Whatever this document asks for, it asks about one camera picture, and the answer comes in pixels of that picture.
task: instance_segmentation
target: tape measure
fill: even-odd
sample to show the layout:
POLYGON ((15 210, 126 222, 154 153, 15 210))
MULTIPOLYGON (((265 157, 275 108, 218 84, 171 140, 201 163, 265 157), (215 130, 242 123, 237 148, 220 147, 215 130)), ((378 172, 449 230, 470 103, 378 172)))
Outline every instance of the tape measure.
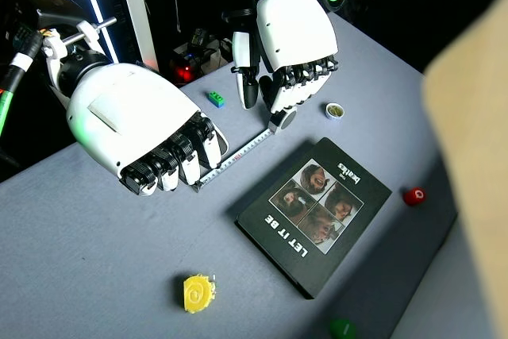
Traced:
POLYGON ((240 149, 234 152, 228 159, 222 162, 222 165, 219 168, 215 168, 214 170, 208 172, 204 175, 200 180, 196 182, 192 187, 199 192, 206 184, 217 178, 222 172, 233 166, 238 160, 243 158, 249 152, 251 152, 254 148, 259 146, 263 141, 271 137, 274 133, 270 129, 264 130, 261 134, 254 137, 247 144, 242 146, 240 149))

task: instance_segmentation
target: gray table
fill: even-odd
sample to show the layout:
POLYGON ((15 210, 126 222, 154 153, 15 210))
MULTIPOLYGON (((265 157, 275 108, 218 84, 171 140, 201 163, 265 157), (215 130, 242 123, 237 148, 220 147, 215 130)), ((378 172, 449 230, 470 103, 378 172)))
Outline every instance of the gray table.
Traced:
MULTIPOLYGON (((456 212, 421 108, 421 75, 332 16, 340 70, 271 137, 196 194, 181 185, 139 198, 77 144, 0 185, 0 337, 328 337, 349 318, 359 337, 389 337, 456 212), (340 124, 323 106, 345 108, 340 124), (394 193, 325 289, 305 300, 234 225, 291 161, 329 137, 394 193), (428 200, 406 207, 402 187, 428 200), (182 280, 215 274, 217 297, 182 308, 182 280)), ((224 67, 184 89, 231 149, 265 129, 260 101, 244 111, 224 67), (226 106, 206 99, 218 91, 226 106)))

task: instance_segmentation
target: book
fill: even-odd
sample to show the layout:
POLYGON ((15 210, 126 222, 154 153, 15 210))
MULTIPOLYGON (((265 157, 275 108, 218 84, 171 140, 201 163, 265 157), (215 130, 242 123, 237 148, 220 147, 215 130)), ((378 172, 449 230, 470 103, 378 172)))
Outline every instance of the book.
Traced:
POLYGON ((390 194, 323 138, 241 212, 237 224, 313 299, 390 194))

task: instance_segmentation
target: red ball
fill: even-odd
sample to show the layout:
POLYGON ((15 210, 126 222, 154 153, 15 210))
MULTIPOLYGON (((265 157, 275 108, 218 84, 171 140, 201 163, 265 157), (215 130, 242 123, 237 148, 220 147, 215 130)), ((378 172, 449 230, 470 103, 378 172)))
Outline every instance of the red ball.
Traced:
POLYGON ((404 196, 404 202, 408 206, 416 206, 426 199, 425 191, 420 187, 415 187, 411 191, 407 191, 404 196))

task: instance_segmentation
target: photo grid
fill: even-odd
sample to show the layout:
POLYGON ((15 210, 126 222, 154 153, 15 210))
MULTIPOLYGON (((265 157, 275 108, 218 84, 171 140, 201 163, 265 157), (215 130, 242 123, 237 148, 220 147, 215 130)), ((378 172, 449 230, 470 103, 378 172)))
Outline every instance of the photo grid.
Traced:
POLYGON ((312 159, 269 202, 324 254, 364 205, 312 159))

